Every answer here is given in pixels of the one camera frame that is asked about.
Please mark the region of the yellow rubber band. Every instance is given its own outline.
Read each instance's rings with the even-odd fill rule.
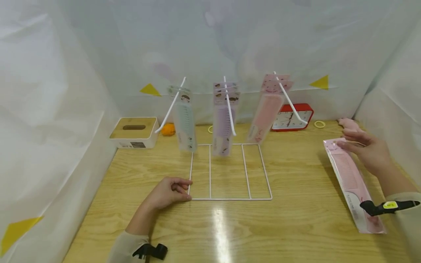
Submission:
[[[322,122],[321,120],[317,120],[317,121],[314,123],[314,126],[315,126],[316,128],[321,129],[321,128],[324,128],[324,127],[326,126],[326,123]]]

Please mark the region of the clock face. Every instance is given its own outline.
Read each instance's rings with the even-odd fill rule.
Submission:
[[[298,111],[298,115],[306,122],[310,121],[313,111]],[[302,129],[307,126],[306,123],[300,121],[295,116],[294,112],[278,112],[276,120],[273,122],[272,129],[287,130],[287,129]]]

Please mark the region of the person's left hand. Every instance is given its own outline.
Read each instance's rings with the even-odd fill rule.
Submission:
[[[152,209],[163,209],[174,202],[190,201],[192,197],[186,193],[193,182],[179,177],[165,177],[149,193],[143,204]]]

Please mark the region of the hand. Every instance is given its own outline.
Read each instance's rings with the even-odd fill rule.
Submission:
[[[342,149],[355,153],[365,168],[374,176],[381,176],[385,171],[395,167],[385,141],[366,133],[352,131],[344,131],[342,137],[348,141],[358,142],[338,141],[337,144]]]
[[[160,210],[174,202],[189,201],[192,197],[186,193],[186,190],[192,183],[183,178],[165,177],[149,193],[143,204]]]

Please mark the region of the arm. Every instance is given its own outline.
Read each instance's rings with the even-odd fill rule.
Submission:
[[[149,233],[155,223],[159,210],[175,203],[191,200],[186,193],[192,182],[190,180],[165,177],[160,181],[136,210],[134,216],[116,239],[111,249],[108,263],[140,263],[143,260],[132,254],[142,245],[149,242]]]
[[[356,132],[344,132],[344,138],[357,143],[338,142],[338,146],[355,153],[367,170],[377,177],[387,201],[421,202],[421,193],[393,164],[384,141]],[[421,205],[396,211],[392,218],[405,236],[413,261],[421,262]]]

